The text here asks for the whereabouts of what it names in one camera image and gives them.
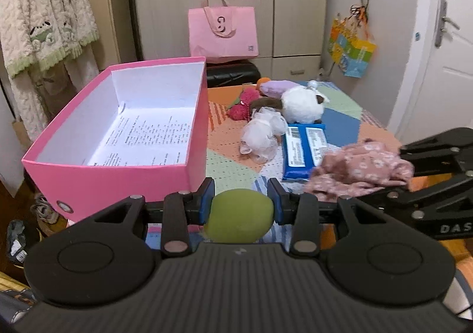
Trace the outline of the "purple plush toy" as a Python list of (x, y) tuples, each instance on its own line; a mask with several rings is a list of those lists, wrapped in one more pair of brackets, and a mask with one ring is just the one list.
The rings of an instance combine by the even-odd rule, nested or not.
[(297, 82), (289, 80), (272, 80), (263, 83), (259, 89), (257, 89), (261, 95), (270, 98), (280, 98), (283, 93), (293, 87), (299, 87)]

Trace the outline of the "white mesh bath pouf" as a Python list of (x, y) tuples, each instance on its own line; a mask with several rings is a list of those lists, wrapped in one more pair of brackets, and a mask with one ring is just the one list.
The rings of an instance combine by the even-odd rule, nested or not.
[(252, 119), (243, 127), (240, 153), (255, 163), (267, 163), (276, 155), (279, 140), (287, 130), (288, 123), (281, 112), (262, 107), (253, 112)]

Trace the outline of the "white door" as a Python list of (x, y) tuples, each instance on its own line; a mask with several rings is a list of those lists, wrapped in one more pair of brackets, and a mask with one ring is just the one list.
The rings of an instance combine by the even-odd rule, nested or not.
[(412, 142), (457, 126), (472, 126), (472, 0), (418, 0), (387, 127), (401, 142)]

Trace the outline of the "green soft ball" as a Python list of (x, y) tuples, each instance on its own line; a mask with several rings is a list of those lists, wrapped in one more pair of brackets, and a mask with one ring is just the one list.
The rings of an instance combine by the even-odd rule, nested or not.
[(273, 201), (258, 191), (223, 191), (212, 201), (203, 234), (214, 243), (254, 243), (269, 231), (273, 215)]

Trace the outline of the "white brown plush toy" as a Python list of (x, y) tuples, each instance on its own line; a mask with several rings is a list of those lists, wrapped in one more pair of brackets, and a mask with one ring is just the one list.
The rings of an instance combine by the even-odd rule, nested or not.
[(310, 80), (283, 93), (280, 98), (262, 96), (250, 106), (251, 115), (262, 107), (271, 107), (285, 118), (287, 123), (321, 123), (325, 104), (330, 100), (318, 90), (318, 81)]

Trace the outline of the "pink floral cloth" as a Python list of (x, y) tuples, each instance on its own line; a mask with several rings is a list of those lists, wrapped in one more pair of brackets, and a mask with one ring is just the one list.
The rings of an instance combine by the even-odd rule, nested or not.
[(322, 202), (335, 203), (342, 196), (361, 197), (406, 186), (413, 176), (412, 163), (384, 143), (368, 139), (325, 153), (312, 169), (304, 192)]

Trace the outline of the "black suitcase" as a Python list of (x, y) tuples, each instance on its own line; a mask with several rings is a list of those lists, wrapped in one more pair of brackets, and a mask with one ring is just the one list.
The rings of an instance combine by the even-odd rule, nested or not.
[(256, 83), (261, 77), (257, 66), (249, 60), (238, 60), (221, 64), (208, 63), (206, 73), (208, 88)]

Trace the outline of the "pink storage box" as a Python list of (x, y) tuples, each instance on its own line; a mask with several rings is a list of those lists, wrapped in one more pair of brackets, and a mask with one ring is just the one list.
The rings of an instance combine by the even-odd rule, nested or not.
[[(77, 93), (24, 154), (22, 164), (52, 207), (79, 222), (133, 194), (160, 201), (194, 191), (206, 172), (208, 90), (202, 57), (108, 67)], [(149, 167), (91, 167), (88, 160), (125, 109), (195, 110), (186, 162)]]

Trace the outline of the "striped slippers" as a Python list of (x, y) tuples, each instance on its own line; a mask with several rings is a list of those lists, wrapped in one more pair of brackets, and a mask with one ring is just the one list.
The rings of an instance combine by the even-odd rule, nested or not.
[(30, 211), (36, 217), (39, 229), (45, 236), (51, 236), (67, 228), (67, 220), (54, 210), (41, 193), (35, 195)]

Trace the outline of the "colorful hanging bag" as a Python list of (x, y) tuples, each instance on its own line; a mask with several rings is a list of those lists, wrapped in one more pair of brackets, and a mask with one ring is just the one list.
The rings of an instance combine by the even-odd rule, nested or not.
[(332, 21), (327, 52), (346, 77), (360, 79), (377, 48), (369, 27), (370, 0), (352, 5), (349, 15), (340, 13)]

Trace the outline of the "pink strawberry plush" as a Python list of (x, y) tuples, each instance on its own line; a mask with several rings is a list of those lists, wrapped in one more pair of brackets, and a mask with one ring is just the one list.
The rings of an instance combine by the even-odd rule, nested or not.
[(249, 121), (251, 119), (251, 103), (258, 98), (260, 98), (260, 93), (256, 88), (244, 88), (236, 100), (229, 106), (227, 110), (228, 117), (236, 121)]

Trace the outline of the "blue wet wipes pack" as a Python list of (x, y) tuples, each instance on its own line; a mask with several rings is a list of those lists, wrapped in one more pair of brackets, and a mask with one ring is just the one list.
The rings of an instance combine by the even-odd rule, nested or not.
[(289, 124), (282, 138), (284, 180), (307, 180), (328, 150), (323, 124)]

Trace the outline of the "orange soft ball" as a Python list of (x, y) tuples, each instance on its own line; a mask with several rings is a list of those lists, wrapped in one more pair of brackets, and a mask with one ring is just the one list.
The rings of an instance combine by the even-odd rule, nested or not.
[(260, 86), (261, 86), (263, 83), (266, 83), (266, 82), (269, 82), (269, 81), (270, 81), (270, 78), (268, 78), (268, 77), (263, 77), (263, 78), (258, 79), (258, 81), (257, 81), (257, 89), (259, 89)]

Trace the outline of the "cream knitted cardigan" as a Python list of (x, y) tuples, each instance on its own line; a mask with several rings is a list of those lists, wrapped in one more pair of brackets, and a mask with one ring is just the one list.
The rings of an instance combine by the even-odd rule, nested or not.
[(1, 51), (31, 141), (99, 69), (89, 0), (1, 0)]

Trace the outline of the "printed paper sheet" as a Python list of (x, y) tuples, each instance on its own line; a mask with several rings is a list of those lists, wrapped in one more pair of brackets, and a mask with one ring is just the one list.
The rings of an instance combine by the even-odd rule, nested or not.
[(186, 162), (195, 110), (125, 109), (88, 160), (91, 167), (149, 167)]

